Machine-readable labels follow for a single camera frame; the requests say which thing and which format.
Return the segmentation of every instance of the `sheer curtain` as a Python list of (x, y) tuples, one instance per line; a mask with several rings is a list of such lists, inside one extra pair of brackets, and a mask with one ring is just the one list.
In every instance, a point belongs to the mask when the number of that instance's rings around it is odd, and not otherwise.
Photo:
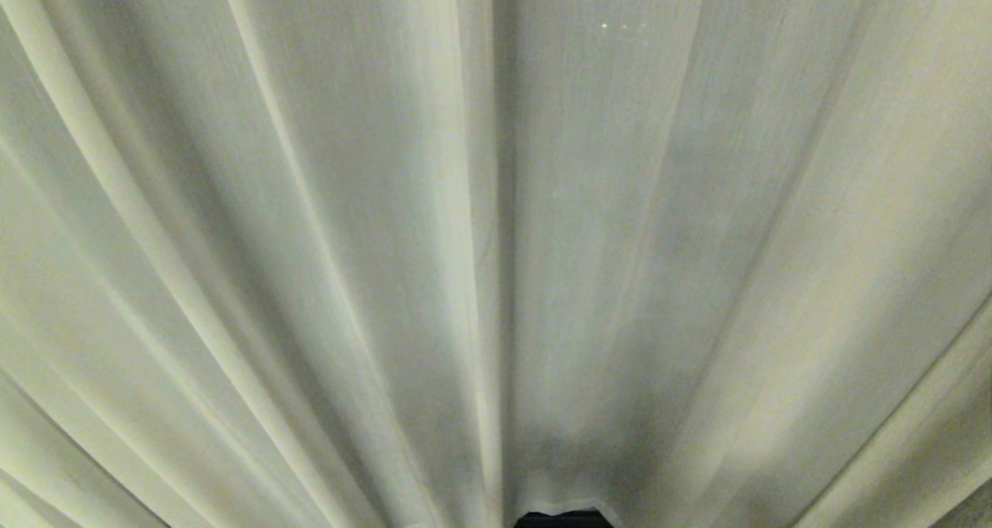
[(992, 478), (992, 0), (0, 6), (0, 526)]

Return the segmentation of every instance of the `curtain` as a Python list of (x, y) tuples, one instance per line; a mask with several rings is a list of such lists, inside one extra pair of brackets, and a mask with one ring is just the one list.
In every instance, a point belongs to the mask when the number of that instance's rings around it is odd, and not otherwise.
[(0, 526), (992, 478), (992, 0), (0, 6)]

